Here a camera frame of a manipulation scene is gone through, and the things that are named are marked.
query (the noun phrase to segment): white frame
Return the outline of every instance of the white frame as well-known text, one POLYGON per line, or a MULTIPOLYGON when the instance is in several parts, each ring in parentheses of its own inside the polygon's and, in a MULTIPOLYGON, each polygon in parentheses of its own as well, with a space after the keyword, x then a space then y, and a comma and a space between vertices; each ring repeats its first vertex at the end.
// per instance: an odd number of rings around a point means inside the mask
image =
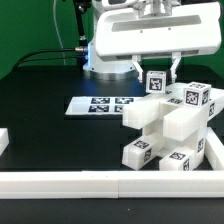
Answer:
POLYGON ((224 171, 1 172, 0 198, 224 197, 224 171))

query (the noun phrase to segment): white cube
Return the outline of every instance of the white cube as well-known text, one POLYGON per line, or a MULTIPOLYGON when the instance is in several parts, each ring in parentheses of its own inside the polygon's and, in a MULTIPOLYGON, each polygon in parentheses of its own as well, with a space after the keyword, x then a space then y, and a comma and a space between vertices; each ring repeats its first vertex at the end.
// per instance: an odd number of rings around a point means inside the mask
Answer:
POLYGON ((191 82, 184 88, 184 104, 191 107, 203 107, 209 103, 211 85, 191 82))
POLYGON ((166 72, 149 71, 146 75, 147 93, 165 93, 166 72))

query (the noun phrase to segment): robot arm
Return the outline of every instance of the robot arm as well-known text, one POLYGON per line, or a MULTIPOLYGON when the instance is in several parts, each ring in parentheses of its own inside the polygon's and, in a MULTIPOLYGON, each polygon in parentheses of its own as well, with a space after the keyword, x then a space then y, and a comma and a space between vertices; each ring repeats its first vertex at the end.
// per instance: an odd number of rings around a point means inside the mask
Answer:
POLYGON ((221 44, 219 2, 180 5, 171 0, 102 0, 105 11, 96 31, 96 53, 102 61, 173 60, 172 81, 181 57, 214 54, 221 44))

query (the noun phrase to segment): white plastic housing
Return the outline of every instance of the white plastic housing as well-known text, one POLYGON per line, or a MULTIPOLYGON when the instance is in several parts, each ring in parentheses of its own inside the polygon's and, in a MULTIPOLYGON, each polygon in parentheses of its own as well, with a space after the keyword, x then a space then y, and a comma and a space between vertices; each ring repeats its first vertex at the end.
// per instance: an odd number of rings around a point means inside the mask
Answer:
POLYGON ((173 7, 167 17, 139 18, 133 8, 108 11, 98 21, 96 52, 103 60, 213 54, 221 44, 220 14, 218 2, 173 7))

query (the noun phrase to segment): black cable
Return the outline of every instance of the black cable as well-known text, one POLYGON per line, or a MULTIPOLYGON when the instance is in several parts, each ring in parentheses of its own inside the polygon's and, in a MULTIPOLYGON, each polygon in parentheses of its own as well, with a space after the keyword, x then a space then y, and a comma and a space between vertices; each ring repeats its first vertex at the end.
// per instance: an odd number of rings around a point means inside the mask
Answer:
POLYGON ((68 57, 57 57, 57 58, 36 58, 36 59, 29 59, 29 60, 22 60, 18 61, 12 68, 14 71, 20 64, 27 63, 27 62, 34 62, 34 61, 50 61, 50 60, 63 60, 63 59, 84 59, 85 56, 83 55, 76 55, 76 56, 68 56, 68 57))
POLYGON ((37 55, 37 54, 44 54, 44 53, 60 53, 60 52, 75 52, 75 49, 74 48, 64 48, 64 49, 42 49, 42 50, 38 50, 38 51, 33 51, 33 52, 30 52, 26 55, 24 55, 22 58, 20 58, 18 60, 19 61, 24 61, 25 59, 31 57, 31 56, 34 56, 34 55, 37 55))

